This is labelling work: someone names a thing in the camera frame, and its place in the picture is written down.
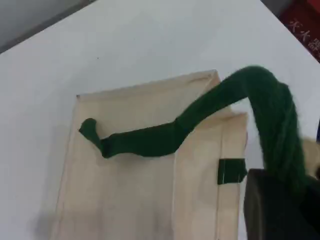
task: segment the green rope handle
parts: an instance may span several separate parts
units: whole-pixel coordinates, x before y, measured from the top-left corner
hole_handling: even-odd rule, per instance
[[[306,173],[292,95],[287,85],[259,66],[236,71],[199,97],[171,123],[99,139],[96,120],[88,118],[79,132],[100,149],[104,158],[120,153],[164,156],[174,153],[202,120],[246,97],[253,109],[266,170],[293,193],[302,193]]]

